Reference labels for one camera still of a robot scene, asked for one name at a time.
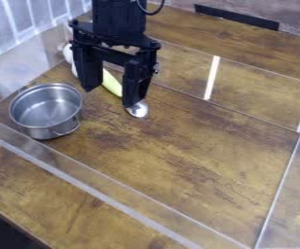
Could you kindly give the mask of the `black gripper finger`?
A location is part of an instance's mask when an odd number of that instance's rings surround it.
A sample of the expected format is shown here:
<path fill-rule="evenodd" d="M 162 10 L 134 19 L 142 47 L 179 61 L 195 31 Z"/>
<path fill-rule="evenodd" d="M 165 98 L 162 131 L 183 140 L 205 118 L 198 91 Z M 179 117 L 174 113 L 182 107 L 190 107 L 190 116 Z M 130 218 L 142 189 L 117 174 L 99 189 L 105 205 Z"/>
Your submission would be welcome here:
<path fill-rule="evenodd" d="M 153 74 L 155 73 L 157 53 L 138 52 L 125 64 L 123 106 L 131 107 L 145 97 Z"/>
<path fill-rule="evenodd" d="M 103 83 L 103 61 L 89 47 L 73 45 L 73 52 L 81 86 L 86 92 L 91 92 Z"/>

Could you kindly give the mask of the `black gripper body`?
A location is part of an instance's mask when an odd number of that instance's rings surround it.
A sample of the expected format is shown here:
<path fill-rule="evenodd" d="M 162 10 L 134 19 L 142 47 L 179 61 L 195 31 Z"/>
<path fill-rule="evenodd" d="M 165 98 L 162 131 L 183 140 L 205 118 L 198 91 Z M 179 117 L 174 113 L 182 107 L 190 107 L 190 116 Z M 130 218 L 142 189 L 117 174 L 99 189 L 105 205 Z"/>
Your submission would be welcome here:
<path fill-rule="evenodd" d="M 115 47 L 138 48 L 134 56 L 155 59 L 161 43 L 146 34 L 146 19 L 122 19 L 70 22 L 74 32 L 71 51 L 74 59 L 123 59 L 127 54 Z"/>

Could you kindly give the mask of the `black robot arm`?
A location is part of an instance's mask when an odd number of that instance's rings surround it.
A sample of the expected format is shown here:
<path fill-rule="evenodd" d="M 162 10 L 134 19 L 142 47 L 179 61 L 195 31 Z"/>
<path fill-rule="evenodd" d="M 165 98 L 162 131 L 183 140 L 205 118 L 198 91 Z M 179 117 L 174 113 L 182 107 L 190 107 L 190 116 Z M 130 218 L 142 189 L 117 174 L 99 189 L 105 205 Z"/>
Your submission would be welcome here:
<path fill-rule="evenodd" d="M 75 72 L 86 92 L 103 84 L 103 62 L 125 69 L 123 106 L 146 97 L 153 74 L 159 71 L 157 52 L 161 43 L 145 35 L 147 0 L 91 0 L 93 22 L 74 19 L 71 51 Z"/>

